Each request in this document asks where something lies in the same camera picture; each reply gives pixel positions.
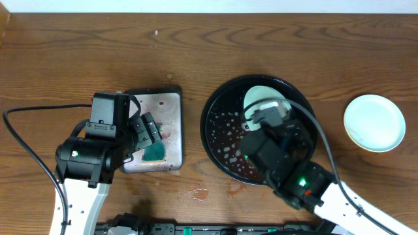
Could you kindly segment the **yellow plate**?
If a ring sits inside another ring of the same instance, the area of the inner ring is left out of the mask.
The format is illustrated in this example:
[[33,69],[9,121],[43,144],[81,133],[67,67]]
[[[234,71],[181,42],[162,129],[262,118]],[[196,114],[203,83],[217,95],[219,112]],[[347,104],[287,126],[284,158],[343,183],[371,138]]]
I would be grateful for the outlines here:
[[351,135],[351,133],[350,133],[350,131],[349,131],[349,129],[345,129],[345,131],[346,131],[346,134],[348,135],[348,137],[349,137],[349,139],[356,145],[356,146],[358,146],[358,147],[360,147],[360,148],[363,148],[354,138],[353,138],[353,136]]

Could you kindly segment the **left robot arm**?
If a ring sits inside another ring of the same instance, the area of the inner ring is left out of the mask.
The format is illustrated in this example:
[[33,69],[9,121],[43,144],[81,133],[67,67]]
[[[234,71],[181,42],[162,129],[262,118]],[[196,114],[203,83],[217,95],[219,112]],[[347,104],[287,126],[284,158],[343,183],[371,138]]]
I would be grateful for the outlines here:
[[159,142],[153,116],[92,114],[56,150],[58,189],[51,234],[93,234],[116,170]]

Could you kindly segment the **green orange sponge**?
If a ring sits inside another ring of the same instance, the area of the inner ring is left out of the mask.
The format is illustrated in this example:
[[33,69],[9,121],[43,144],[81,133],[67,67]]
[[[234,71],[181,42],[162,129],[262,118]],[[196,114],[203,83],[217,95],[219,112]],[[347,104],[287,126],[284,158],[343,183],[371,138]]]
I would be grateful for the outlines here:
[[163,161],[165,159],[165,155],[165,145],[161,140],[144,149],[142,161],[147,163]]

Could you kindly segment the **light green plate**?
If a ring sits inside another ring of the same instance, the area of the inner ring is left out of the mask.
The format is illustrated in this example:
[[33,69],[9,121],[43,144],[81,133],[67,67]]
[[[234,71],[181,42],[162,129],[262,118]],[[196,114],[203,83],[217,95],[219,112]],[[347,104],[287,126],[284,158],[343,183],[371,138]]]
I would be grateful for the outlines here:
[[[274,88],[268,86],[254,86],[250,88],[244,96],[244,108],[247,108],[249,105],[266,99],[266,101],[273,101],[273,98],[284,99],[284,96]],[[253,105],[248,110],[244,112],[244,117],[249,119],[254,113],[258,104]]]
[[406,134],[406,120],[399,107],[380,95],[353,99],[343,116],[344,129],[371,152],[382,153],[399,146]]

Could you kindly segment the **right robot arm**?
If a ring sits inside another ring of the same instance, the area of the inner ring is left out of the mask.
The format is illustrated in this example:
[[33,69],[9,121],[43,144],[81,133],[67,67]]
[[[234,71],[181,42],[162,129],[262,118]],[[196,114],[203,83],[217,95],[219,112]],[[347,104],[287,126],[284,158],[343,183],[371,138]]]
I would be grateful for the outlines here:
[[371,205],[308,158],[314,143],[305,126],[277,103],[245,108],[252,129],[239,150],[265,185],[295,209],[305,209],[349,234],[415,234],[416,231]]

